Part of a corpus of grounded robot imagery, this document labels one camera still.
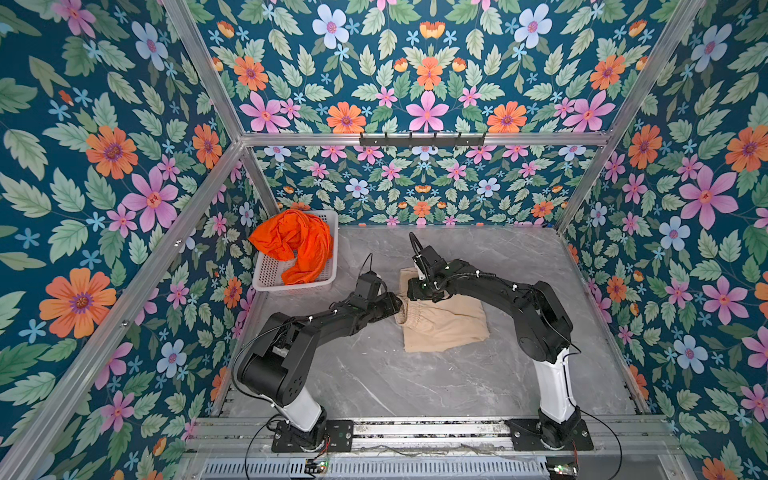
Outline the beige drawstring shorts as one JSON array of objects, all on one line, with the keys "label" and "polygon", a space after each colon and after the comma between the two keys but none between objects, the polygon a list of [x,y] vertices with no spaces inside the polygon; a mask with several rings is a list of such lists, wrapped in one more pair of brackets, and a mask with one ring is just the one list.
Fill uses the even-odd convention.
[{"label": "beige drawstring shorts", "polygon": [[409,300],[407,289],[411,279],[418,279],[414,267],[400,271],[398,296],[403,305],[395,321],[403,331],[406,352],[444,352],[490,337],[481,301],[461,295],[437,303]]}]

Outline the orange shorts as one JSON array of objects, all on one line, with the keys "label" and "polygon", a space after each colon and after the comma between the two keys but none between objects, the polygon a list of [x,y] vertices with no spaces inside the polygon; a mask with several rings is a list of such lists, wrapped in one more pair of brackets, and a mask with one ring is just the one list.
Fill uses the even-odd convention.
[{"label": "orange shorts", "polygon": [[258,226],[249,241],[269,258],[295,261],[281,274],[285,285],[315,282],[333,257],[334,240],[329,225],[318,216],[296,209],[286,210]]}]

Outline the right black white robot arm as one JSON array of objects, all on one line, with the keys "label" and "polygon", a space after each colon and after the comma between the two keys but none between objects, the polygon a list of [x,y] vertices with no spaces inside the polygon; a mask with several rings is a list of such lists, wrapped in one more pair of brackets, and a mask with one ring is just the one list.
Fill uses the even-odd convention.
[{"label": "right black white robot arm", "polygon": [[577,435],[581,410],[573,398],[569,355],[573,323],[546,282],[525,284],[453,261],[407,283],[407,297],[438,303],[467,296],[495,307],[514,321],[520,349],[534,363],[538,387],[538,437],[548,448],[568,446]]}]

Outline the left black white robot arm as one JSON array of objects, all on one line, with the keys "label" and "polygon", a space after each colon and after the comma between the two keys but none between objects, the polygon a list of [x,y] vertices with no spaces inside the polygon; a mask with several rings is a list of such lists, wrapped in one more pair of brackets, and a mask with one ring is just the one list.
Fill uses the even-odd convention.
[{"label": "left black white robot arm", "polygon": [[399,313],[403,302],[393,292],[364,297],[351,294],[325,311],[306,316],[272,314],[238,360],[236,385],[265,399],[302,433],[324,422],[324,408],[306,389],[319,347],[356,335],[371,323]]}]

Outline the white perforated plastic basket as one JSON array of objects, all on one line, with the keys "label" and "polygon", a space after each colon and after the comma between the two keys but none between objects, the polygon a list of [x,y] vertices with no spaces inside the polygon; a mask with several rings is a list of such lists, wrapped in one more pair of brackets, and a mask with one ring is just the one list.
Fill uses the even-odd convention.
[{"label": "white perforated plastic basket", "polygon": [[337,254],[338,246],[336,244],[338,236],[339,220],[334,211],[304,211],[305,213],[318,216],[325,221],[331,231],[334,240],[333,257],[326,263],[320,277],[313,283],[299,285],[285,285],[281,279],[281,274],[295,263],[294,260],[281,262],[267,257],[257,249],[257,262],[254,271],[254,288],[261,292],[273,294],[294,294],[300,291],[311,291],[327,289],[331,286],[337,274]]}]

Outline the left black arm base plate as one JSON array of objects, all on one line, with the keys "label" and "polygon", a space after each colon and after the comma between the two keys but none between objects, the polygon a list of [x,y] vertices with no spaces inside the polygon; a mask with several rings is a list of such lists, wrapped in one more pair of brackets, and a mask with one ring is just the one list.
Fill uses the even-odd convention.
[{"label": "left black arm base plate", "polygon": [[311,431],[303,432],[287,422],[278,424],[273,436],[273,453],[321,453],[352,450],[354,422],[351,420],[324,420]]}]

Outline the black hook rail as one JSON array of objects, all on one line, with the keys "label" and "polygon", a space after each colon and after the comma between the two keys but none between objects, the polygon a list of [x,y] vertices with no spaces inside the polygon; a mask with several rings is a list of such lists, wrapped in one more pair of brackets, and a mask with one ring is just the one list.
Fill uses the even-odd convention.
[{"label": "black hook rail", "polygon": [[483,146],[486,141],[485,134],[464,133],[377,133],[360,134],[358,142],[360,146],[372,147],[476,147]]}]

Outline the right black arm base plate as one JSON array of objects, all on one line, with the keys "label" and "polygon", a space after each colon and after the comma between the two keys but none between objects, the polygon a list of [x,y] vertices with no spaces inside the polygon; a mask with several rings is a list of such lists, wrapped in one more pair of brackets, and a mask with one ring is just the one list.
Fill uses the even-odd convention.
[{"label": "right black arm base plate", "polygon": [[568,429],[560,426],[544,428],[538,418],[508,419],[510,439],[515,451],[594,451],[590,431],[586,422],[569,425]]}]

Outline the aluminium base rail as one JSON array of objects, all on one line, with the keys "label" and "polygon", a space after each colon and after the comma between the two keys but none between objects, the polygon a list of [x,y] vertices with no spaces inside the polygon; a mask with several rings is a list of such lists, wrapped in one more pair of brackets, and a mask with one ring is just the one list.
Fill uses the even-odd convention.
[{"label": "aluminium base rail", "polygon": [[[352,450],[348,453],[470,453],[501,455],[629,456],[676,455],[683,452],[669,423],[658,415],[618,415],[583,419],[594,451],[515,451],[504,421],[532,417],[360,417],[354,422]],[[263,418],[200,420],[187,441],[188,454],[235,454],[251,447],[270,454],[275,427]]]}]

